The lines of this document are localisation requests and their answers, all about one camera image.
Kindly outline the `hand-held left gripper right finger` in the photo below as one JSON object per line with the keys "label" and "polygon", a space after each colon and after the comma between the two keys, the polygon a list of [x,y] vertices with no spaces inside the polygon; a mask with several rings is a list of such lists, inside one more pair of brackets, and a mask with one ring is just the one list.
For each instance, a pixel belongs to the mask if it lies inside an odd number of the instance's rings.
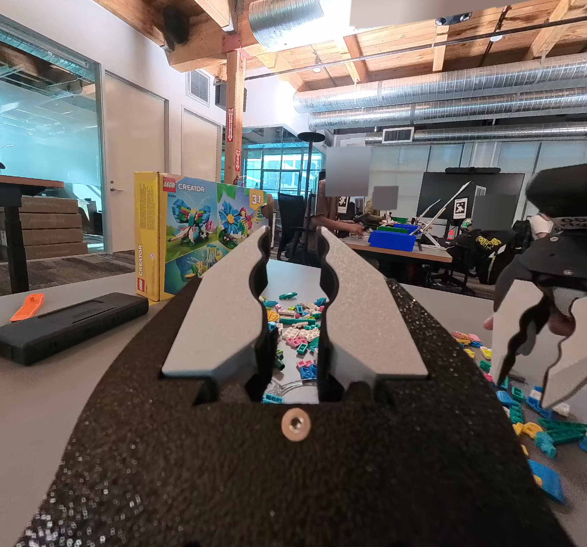
{"label": "hand-held left gripper right finger", "polygon": [[319,227],[320,287],[327,294],[318,355],[318,398],[337,402],[353,383],[424,380],[429,372],[390,282],[330,230]]}

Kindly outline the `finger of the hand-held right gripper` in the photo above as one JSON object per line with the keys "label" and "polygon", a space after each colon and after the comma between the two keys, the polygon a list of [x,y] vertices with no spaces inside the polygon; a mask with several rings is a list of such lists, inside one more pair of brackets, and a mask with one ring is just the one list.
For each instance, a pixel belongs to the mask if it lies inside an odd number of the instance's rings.
{"label": "finger of the hand-held right gripper", "polygon": [[493,315],[491,375],[501,384],[517,356],[529,355],[537,336],[547,324],[550,301],[535,284],[515,280]]}
{"label": "finger of the hand-held right gripper", "polygon": [[558,358],[545,372],[541,406],[551,409],[573,396],[586,383],[586,298],[571,308],[575,328],[558,344]]}

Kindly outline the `pile of colourful toy bricks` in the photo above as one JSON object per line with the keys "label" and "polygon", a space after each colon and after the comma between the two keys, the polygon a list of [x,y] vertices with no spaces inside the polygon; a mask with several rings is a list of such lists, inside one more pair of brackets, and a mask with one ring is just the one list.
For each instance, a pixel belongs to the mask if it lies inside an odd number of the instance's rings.
{"label": "pile of colourful toy bricks", "polygon": [[[287,315],[284,310],[276,312],[268,310],[270,330],[279,334],[280,340],[291,349],[313,355],[313,359],[302,359],[297,362],[298,378],[289,383],[282,383],[280,380],[273,380],[262,397],[264,404],[282,404],[283,397],[293,389],[300,389],[305,386],[313,386],[317,382],[318,344],[320,331],[321,314],[316,311],[314,314]],[[521,451],[530,466],[533,478],[548,498],[558,504],[565,504],[565,490],[578,490],[579,475],[570,472],[570,463],[556,462],[556,448],[554,446],[554,429],[550,425],[562,426],[562,428],[578,425],[570,420],[557,420],[548,416],[547,410],[539,406],[542,387],[535,386],[528,390],[526,395],[523,391],[524,378],[514,370],[504,379],[502,384],[489,374],[492,351],[481,345],[474,334],[457,334],[452,336],[470,358],[474,359],[475,351],[482,353],[483,357],[479,368],[485,379],[495,390],[497,399],[500,402],[505,416],[510,422],[518,441],[532,440],[535,449],[543,452],[544,457],[549,457],[551,463],[543,464],[535,461],[535,453],[528,452],[524,443],[520,444]]]}

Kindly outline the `blue storage bin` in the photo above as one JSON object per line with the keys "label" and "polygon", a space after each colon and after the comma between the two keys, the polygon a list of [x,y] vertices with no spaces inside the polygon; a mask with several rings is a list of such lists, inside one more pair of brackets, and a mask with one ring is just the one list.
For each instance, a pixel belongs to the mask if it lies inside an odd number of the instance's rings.
{"label": "blue storage bin", "polygon": [[371,247],[386,250],[398,250],[412,252],[415,246],[418,226],[411,224],[395,224],[393,226],[380,226],[369,235]]}

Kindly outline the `yellow toy brick set box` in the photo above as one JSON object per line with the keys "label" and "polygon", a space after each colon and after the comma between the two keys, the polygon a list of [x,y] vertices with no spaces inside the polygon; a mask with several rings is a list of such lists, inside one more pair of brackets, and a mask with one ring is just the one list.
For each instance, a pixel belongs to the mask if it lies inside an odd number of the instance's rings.
{"label": "yellow toy brick set box", "polygon": [[273,196],[259,189],[164,172],[135,173],[136,290],[169,299],[262,226]]}

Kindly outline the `black office chair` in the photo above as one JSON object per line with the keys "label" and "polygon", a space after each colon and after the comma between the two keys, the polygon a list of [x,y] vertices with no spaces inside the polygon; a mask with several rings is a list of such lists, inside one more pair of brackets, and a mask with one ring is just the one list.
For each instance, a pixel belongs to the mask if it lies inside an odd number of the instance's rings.
{"label": "black office chair", "polygon": [[308,243],[302,244],[298,251],[301,236],[314,232],[310,229],[311,209],[314,194],[309,193],[307,199],[303,196],[293,196],[282,192],[278,193],[278,206],[281,219],[281,239],[278,244],[277,260],[281,261],[281,255],[289,252],[289,262],[307,265]]}

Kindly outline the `black flat case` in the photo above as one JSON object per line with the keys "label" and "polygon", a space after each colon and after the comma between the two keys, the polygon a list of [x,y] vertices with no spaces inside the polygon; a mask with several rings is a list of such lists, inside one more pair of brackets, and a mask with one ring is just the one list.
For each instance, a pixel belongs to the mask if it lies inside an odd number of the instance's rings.
{"label": "black flat case", "polygon": [[145,315],[146,298],[118,292],[1,326],[1,356],[29,366]]}

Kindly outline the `pale door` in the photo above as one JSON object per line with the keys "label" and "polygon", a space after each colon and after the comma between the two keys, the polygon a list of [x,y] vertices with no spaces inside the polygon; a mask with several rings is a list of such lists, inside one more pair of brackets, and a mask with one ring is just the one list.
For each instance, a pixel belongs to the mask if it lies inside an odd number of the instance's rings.
{"label": "pale door", "polygon": [[111,72],[102,76],[107,249],[135,247],[134,175],[165,171],[169,101]]}
{"label": "pale door", "polygon": [[219,182],[223,128],[194,111],[181,115],[181,173],[184,176]]}

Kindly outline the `orange brick separator tool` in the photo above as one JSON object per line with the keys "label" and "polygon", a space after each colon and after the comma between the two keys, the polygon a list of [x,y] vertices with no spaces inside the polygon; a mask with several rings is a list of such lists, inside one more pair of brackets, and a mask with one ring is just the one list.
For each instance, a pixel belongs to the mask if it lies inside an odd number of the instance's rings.
{"label": "orange brick separator tool", "polygon": [[44,301],[45,295],[42,293],[28,295],[21,307],[10,318],[10,323],[20,322],[32,318],[43,306]]}

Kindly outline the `black box speaker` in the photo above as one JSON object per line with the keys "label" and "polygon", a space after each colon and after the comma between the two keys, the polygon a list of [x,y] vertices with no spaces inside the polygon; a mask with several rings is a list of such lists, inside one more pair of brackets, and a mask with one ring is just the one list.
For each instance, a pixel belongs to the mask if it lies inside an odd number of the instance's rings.
{"label": "black box speaker", "polygon": [[[214,85],[215,89],[215,105],[224,111],[227,108],[227,83],[221,81],[219,84]],[[244,88],[244,100],[243,100],[243,111],[246,111],[246,98],[247,88]]]}

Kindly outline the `large black wall screen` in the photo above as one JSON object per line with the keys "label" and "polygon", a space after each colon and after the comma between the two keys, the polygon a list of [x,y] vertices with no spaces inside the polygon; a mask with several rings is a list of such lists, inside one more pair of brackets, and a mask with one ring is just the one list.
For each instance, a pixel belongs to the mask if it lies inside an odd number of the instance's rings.
{"label": "large black wall screen", "polygon": [[510,229],[524,181],[525,176],[522,173],[426,172],[423,175],[416,215],[423,218],[434,217],[442,206],[447,206],[438,218],[457,221],[453,216],[454,195],[462,185],[471,182],[459,198],[467,199],[466,218],[473,220],[473,228]]}

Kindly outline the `thin silver ventilation duct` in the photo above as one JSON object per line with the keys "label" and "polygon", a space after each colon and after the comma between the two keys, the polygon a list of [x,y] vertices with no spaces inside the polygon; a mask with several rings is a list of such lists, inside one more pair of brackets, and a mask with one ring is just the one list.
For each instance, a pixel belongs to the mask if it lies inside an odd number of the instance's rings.
{"label": "thin silver ventilation duct", "polygon": [[[381,146],[382,132],[369,133],[366,146]],[[586,122],[539,123],[527,125],[452,127],[415,130],[413,142],[392,145],[434,145],[491,141],[586,140]]]}

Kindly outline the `long silver ventilation duct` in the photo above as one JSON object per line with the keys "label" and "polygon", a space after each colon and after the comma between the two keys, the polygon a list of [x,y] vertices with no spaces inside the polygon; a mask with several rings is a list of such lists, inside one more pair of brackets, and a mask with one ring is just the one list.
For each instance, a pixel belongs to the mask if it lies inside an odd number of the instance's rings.
{"label": "long silver ventilation duct", "polygon": [[314,113],[577,86],[586,86],[584,53],[295,92],[293,104]]}
{"label": "long silver ventilation duct", "polygon": [[586,113],[585,87],[313,112],[308,125],[311,130],[357,129],[569,113]]}

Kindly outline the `wooden support post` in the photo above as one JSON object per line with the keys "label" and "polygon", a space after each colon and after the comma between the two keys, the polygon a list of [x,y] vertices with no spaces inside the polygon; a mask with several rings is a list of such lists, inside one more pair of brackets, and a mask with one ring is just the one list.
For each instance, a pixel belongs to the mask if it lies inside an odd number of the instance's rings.
{"label": "wooden support post", "polygon": [[246,58],[235,50],[227,54],[227,108],[225,121],[224,183],[241,175],[242,127]]}

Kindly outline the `wide silver ventilation duct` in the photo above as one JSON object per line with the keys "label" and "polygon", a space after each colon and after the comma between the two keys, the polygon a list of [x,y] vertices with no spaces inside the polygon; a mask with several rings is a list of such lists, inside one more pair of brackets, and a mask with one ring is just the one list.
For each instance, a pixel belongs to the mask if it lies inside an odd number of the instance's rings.
{"label": "wide silver ventilation duct", "polygon": [[351,0],[256,0],[248,19],[258,43],[281,52],[353,33],[350,8]]}

